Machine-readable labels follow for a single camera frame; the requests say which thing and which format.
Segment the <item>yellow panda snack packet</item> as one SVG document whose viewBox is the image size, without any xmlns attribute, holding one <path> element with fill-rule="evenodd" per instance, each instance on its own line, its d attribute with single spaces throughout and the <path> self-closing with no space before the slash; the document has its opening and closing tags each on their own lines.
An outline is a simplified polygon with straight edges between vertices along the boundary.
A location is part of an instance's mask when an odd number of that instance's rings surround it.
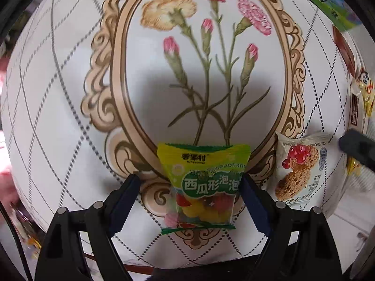
<svg viewBox="0 0 375 281">
<path fill-rule="evenodd" d="M 374 100 L 374 82 L 369 73 L 361 67 L 355 72 L 355 76 L 351 83 L 351 92 L 362 95 L 364 102 L 371 102 Z"/>
</svg>

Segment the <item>white cookie snack packet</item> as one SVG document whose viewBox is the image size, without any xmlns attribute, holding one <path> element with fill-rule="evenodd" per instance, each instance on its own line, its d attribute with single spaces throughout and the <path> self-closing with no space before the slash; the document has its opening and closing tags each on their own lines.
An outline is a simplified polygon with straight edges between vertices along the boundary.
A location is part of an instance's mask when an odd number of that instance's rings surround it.
<svg viewBox="0 0 375 281">
<path fill-rule="evenodd" d="M 325 169 L 329 135 L 316 133 L 288 138 L 278 133 L 277 141 L 275 181 L 270 191 L 288 206 L 304 206 L 317 189 Z"/>
</svg>

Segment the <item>dark red snack packet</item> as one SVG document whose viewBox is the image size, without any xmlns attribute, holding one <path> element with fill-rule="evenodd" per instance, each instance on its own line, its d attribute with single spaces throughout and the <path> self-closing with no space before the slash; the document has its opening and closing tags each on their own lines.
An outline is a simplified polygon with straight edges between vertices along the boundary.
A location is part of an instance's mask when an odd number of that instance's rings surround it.
<svg viewBox="0 0 375 281">
<path fill-rule="evenodd" d="M 350 75 L 355 77 L 355 59 L 352 52 L 352 49 L 349 47 L 346 39 L 343 37 L 341 32 L 336 26 L 332 26 L 334 43 L 336 44 L 339 52 L 345 62 L 346 68 L 349 71 Z"/>
</svg>

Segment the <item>green watermelon gum packet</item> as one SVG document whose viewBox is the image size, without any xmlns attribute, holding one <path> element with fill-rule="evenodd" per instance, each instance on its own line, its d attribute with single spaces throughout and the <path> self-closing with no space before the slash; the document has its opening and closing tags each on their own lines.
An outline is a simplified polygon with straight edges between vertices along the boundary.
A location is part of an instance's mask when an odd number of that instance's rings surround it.
<svg viewBox="0 0 375 281">
<path fill-rule="evenodd" d="M 249 145 L 160 143 L 157 156 L 171 183 L 164 234 L 194 229 L 233 230 L 233 211 Z"/>
</svg>

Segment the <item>yellow guoba snack packet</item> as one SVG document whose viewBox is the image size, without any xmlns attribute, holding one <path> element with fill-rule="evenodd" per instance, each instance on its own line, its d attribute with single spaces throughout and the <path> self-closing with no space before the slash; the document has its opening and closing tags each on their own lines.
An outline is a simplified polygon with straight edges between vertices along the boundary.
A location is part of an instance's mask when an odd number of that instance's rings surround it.
<svg viewBox="0 0 375 281">
<path fill-rule="evenodd" d="M 356 178 L 367 172 L 369 168 L 361 164 L 354 157 L 348 156 L 346 169 L 348 178 Z"/>
</svg>

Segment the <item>white floral quilted bedspread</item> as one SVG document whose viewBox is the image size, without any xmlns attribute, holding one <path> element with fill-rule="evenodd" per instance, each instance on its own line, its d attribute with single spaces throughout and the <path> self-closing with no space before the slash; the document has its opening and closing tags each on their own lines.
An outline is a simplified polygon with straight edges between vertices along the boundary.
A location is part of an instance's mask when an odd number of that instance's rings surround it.
<svg viewBox="0 0 375 281">
<path fill-rule="evenodd" d="M 308 0 L 41 0 L 10 54 L 1 116 L 21 202 L 47 230 L 62 206 L 142 181 L 114 245 L 126 264 L 185 268 L 258 254 L 266 241 L 241 199 L 234 230 L 164 235 L 171 183 L 160 143 L 249 145 L 269 192 L 277 134 L 329 135 L 308 210 L 343 195 L 353 77 L 333 23 Z"/>
</svg>

